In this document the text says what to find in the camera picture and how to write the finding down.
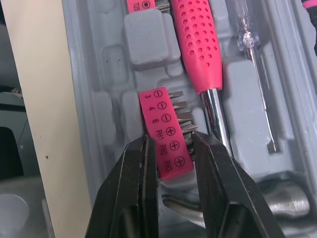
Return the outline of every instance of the dotted grip texture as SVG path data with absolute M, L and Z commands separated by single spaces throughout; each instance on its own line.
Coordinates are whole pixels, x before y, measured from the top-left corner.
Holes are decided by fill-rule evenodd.
M 196 92 L 221 89 L 221 53 L 208 0 L 171 2 L 182 58 Z

